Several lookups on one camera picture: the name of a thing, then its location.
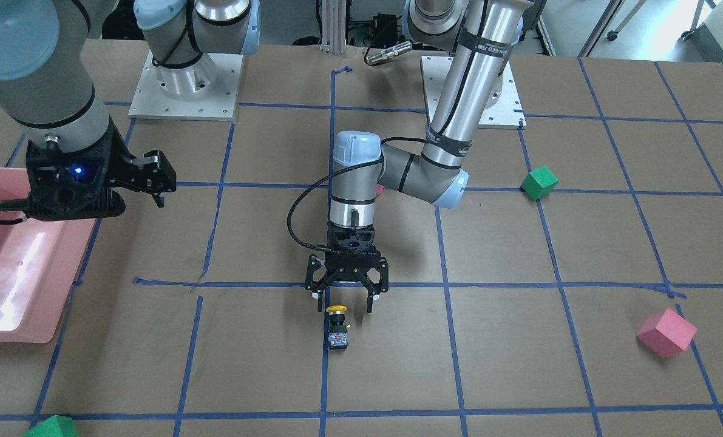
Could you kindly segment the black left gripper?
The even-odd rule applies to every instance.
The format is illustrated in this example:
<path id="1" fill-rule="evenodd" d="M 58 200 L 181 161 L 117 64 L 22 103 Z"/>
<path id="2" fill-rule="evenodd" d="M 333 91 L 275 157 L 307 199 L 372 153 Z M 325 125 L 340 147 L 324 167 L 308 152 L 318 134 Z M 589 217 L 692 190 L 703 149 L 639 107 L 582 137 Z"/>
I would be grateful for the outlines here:
<path id="1" fill-rule="evenodd" d="M 305 274 L 305 289 L 314 299 L 327 299 L 326 290 L 335 282 L 361 282 L 367 290 L 366 311 L 373 311 L 373 302 L 389 290 L 389 262 L 373 246 L 375 228 L 370 226 L 347 228 L 330 225 L 330 252 L 325 260 L 310 255 Z M 315 279 L 323 268 L 324 274 Z M 370 279 L 370 269 L 378 273 L 378 281 Z"/>

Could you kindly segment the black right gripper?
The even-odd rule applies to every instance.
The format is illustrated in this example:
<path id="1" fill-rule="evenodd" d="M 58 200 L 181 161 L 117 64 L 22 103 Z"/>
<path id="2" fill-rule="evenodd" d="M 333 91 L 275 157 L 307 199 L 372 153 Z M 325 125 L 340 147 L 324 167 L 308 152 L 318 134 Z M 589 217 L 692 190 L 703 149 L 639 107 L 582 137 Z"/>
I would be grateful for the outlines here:
<path id="1" fill-rule="evenodd" d="M 124 199 L 108 183 L 116 180 L 116 166 L 125 164 L 131 191 L 150 194 L 159 208 L 177 189 L 177 174 L 160 150 L 133 158 L 121 137 L 102 137 L 78 152 L 63 153 L 58 146 L 29 141 L 25 168 L 29 194 L 25 214 L 45 222 L 83 220 L 122 215 Z"/>

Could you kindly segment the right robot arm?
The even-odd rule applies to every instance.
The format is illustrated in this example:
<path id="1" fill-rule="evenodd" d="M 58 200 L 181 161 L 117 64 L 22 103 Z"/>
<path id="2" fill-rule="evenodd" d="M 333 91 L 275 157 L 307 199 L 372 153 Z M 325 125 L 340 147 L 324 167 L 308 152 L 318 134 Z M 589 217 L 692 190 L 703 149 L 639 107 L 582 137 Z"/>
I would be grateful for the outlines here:
<path id="1" fill-rule="evenodd" d="M 27 137 L 29 193 L 0 226 L 116 217 L 117 188 L 158 207 L 177 188 L 164 152 L 129 152 L 80 55 L 112 1 L 0 1 L 0 105 Z M 230 119 L 241 60 L 260 40 L 259 1 L 136 1 L 148 42 L 132 117 Z"/>

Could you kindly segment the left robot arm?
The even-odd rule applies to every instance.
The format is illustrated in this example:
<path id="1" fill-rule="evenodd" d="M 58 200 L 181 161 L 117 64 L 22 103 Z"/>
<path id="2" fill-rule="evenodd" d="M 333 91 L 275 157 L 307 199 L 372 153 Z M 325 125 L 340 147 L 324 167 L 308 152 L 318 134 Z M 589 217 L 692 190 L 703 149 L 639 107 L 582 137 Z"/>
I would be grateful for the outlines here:
<path id="1" fill-rule="evenodd" d="M 369 132 L 339 132 L 334 141 L 334 171 L 314 190 L 331 183 L 328 243 L 302 246 L 320 251 L 308 258 L 305 289 L 328 305 L 326 288 L 337 282 L 359 283 L 367 290 L 367 309 L 389 290 L 388 261 L 373 246 L 377 185 L 392 188 L 440 208 L 461 200 L 469 174 L 469 154 L 492 92 L 499 89 L 519 25 L 531 1 L 408 1 L 402 27 L 414 41 L 452 53 L 435 109 L 425 128 L 419 154 L 391 145 Z"/>

